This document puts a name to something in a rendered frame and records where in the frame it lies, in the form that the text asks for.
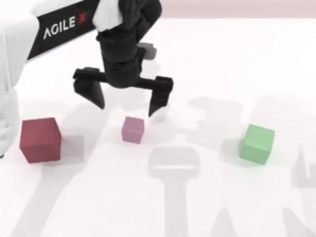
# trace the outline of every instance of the pink cube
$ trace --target pink cube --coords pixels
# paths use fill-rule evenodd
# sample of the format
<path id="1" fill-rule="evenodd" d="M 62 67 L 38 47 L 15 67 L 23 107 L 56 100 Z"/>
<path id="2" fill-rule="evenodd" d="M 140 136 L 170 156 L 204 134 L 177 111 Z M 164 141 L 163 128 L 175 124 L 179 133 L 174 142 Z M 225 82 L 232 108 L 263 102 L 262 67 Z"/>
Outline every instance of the pink cube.
<path id="1" fill-rule="evenodd" d="M 126 117 L 122 128 L 123 141 L 140 144 L 144 130 L 144 120 L 140 118 Z"/>
<path id="2" fill-rule="evenodd" d="M 28 163 L 60 160 L 61 133 L 55 118 L 22 122 L 20 149 Z"/>

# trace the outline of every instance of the red cube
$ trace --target red cube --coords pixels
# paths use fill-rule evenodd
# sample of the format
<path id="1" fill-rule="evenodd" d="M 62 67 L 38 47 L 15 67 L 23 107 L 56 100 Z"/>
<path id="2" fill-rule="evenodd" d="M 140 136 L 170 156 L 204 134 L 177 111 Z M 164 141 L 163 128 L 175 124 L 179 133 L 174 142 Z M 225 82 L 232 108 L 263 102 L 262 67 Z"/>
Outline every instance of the red cube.
<path id="1" fill-rule="evenodd" d="M 60 160 L 61 133 L 55 118 L 22 121 L 20 149 L 28 163 Z"/>

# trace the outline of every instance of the cube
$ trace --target cube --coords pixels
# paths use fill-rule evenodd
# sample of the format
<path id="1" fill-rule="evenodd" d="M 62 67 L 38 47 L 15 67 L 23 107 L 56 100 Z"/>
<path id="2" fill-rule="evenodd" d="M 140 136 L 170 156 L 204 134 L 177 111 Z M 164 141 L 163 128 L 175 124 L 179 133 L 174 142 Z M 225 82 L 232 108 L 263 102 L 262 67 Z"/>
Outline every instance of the cube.
<path id="1" fill-rule="evenodd" d="M 125 142 L 140 144 L 145 130 L 144 120 L 126 117 L 122 128 L 122 139 Z"/>
<path id="2" fill-rule="evenodd" d="M 60 160 L 61 133 L 55 118 L 22 121 L 20 150 L 28 163 Z"/>
<path id="3" fill-rule="evenodd" d="M 250 124 L 246 132 L 240 158 L 258 164 L 265 164 L 271 153 L 275 132 Z"/>

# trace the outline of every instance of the white background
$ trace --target white background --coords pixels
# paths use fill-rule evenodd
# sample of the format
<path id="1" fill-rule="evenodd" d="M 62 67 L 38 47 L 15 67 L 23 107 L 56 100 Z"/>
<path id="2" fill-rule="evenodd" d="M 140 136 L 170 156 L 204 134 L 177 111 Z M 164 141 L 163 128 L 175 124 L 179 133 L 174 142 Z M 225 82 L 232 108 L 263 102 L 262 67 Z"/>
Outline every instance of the white background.
<path id="1" fill-rule="evenodd" d="M 95 36 L 25 66 L 21 119 L 56 117 L 62 160 L 27 164 L 16 140 L 0 161 L 1 237 L 315 236 L 315 20 L 159 20 L 143 76 L 175 88 L 150 120 L 144 90 L 104 85 L 104 111 L 73 92 L 76 68 L 102 68 Z M 121 141 L 125 116 L 145 119 L 141 145 Z M 265 166 L 238 158 L 249 123 L 276 131 Z M 169 192 L 174 162 L 194 176 L 184 195 Z"/>

